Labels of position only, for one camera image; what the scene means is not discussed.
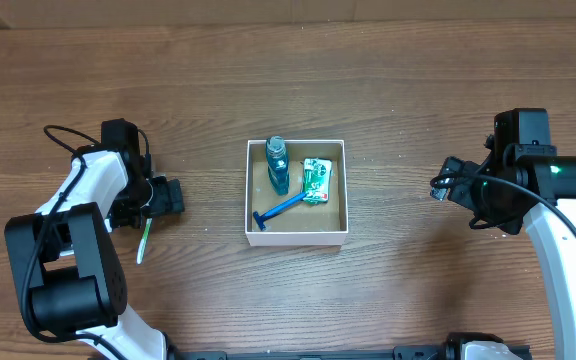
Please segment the green white toothbrush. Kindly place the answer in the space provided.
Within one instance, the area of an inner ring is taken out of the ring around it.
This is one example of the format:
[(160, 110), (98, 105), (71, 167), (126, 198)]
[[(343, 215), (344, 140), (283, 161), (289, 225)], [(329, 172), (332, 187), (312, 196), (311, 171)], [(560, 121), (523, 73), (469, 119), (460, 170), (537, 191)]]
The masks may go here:
[(151, 230), (151, 226), (152, 226), (152, 221), (153, 221), (152, 218), (146, 219), (144, 232), (142, 234), (142, 237), (141, 237), (138, 249), (137, 249), (137, 255), (136, 255), (136, 264), (137, 265), (141, 265), (144, 261), (147, 243), (148, 243), (148, 239), (149, 239), (149, 234), (150, 234), (150, 230)]

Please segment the blue disposable razor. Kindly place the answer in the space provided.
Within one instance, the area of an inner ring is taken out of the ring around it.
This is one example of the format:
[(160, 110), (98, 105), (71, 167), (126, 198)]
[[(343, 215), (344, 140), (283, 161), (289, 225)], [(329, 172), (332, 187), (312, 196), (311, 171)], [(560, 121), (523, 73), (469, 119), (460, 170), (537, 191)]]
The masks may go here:
[(265, 231), (267, 229), (265, 223), (282, 214), (283, 212), (285, 212), (286, 210), (288, 210), (289, 208), (291, 208), (292, 206), (296, 205), (297, 203), (301, 202), (304, 200), (304, 198), (307, 196), (306, 192), (301, 192), (297, 195), (295, 195), (294, 197), (284, 201), (283, 203), (275, 206), (274, 208), (266, 211), (263, 214), (260, 214), (257, 211), (253, 212), (253, 219), (255, 220), (257, 226), (259, 227), (259, 229), (261, 231)]

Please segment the blue mouthwash bottle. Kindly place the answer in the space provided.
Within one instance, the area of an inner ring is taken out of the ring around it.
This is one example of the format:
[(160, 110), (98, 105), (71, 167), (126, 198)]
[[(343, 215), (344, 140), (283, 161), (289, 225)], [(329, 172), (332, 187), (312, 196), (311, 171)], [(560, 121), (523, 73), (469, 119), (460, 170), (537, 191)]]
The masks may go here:
[(271, 185), (278, 195), (287, 195), (290, 179), (285, 140), (281, 136), (272, 136), (266, 140), (265, 150)]

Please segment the green white soap packet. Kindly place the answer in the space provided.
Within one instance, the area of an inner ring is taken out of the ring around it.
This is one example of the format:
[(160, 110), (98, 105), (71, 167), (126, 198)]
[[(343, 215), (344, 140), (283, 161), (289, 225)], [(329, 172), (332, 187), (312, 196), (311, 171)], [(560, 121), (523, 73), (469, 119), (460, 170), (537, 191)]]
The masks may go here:
[(332, 161), (321, 158), (305, 158), (303, 191), (304, 201), (310, 204), (326, 203), (330, 196)]

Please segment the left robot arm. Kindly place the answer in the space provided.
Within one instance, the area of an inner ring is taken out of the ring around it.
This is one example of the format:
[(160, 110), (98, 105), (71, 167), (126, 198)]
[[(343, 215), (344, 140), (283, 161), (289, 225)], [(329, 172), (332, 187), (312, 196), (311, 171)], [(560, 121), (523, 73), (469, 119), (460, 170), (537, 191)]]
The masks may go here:
[(181, 358), (129, 306), (110, 237), (183, 213), (179, 181), (155, 175), (144, 131), (123, 118), (103, 122), (100, 139), (69, 151), (71, 170), (56, 193), (4, 229), (26, 329), (44, 343), (83, 342), (107, 359)]

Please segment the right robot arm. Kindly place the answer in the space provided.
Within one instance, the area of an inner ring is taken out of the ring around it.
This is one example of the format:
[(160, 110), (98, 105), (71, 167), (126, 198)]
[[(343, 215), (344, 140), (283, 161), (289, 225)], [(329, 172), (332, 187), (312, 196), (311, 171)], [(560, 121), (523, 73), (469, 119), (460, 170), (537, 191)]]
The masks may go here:
[(555, 356), (576, 359), (576, 156), (560, 156), (548, 113), (516, 108), (494, 118), (480, 163), (449, 157), (430, 194), (473, 213), (471, 229), (525, 232), (536, 251)]

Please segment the white square open box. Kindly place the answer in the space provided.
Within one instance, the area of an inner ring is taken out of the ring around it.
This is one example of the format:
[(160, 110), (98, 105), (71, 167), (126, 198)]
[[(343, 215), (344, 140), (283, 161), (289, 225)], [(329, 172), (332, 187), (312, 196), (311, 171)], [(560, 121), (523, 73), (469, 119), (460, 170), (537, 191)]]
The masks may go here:
[[(342, 140), (288, 140), (290, 188), (285, 196), (274, 191), (268, 173), (263, 140), (247, 143), (245, 235), (252, 246), (340, 246), (349, 233), (345, 143)], [(303, 191), (303, 160), (332, 162), (328, 201), (298, 202), (265, 222), (262, 231), (253, 214), (268, 210)]]

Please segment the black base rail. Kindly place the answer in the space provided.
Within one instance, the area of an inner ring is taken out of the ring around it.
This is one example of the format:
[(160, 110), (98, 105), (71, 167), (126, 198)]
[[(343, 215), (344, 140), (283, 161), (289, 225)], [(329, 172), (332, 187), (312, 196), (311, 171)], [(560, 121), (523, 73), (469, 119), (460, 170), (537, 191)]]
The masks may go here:
[(174, 360), (457, 360), (460, 350), (450, 345), (403, 345), (386, 350), (344, 350), (323, 352), (264, 352), (228, 354), (224, 351), (181, 352)]

